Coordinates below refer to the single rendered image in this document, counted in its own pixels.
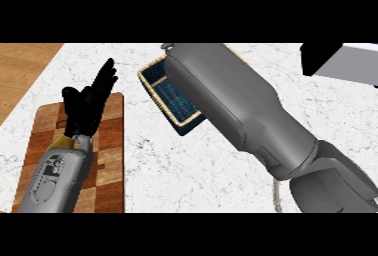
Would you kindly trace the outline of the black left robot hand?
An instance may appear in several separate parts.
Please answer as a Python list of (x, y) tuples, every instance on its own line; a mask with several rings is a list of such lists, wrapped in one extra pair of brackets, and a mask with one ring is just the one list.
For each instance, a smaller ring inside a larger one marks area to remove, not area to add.
[(105, 103), (118, 80), (115, 73), (114, 59), (109, 58), (90, 86), (86, 86), (81, 91), (69, 86), (62, 89), (65, 114), (68, 116), (66, 137), (75, 135), (91, 137), (94, 135), (102, 120)]

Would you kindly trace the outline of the black and grey appliance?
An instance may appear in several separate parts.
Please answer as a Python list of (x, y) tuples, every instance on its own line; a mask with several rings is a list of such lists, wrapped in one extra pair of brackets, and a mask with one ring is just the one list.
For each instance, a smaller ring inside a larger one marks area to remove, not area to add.
[(323, 76), (378, 88), (378, 43), (304, 43), (304, 76)]

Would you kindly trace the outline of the checkered wooden cutting board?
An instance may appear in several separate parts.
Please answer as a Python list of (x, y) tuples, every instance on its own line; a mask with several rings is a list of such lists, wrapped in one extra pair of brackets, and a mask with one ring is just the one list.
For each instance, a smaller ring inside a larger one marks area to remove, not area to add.
[[(40, 157), (47, 146), (63, 133), (66, 114), (63, 103), (43, 105), (37, 109), (32, 132), (12, 211), (18, 206), (32, 178)], [(93, 136), (94, 159), (88, 177), (83, 183), (75, 213), (124, 212), (124, 96), (112, 93)]]

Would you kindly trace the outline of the dark blue placemat tan border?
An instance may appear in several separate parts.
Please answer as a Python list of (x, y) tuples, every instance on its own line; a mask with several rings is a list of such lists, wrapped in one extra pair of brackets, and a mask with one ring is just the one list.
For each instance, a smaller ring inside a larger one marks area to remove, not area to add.
[(227, 118), (221, 103), (236, 85), (230, 71), (246, 67), (223, 43), (165, 43), (165, 54), (137, 72), (143, 88), (180, 136), (213, 116)]

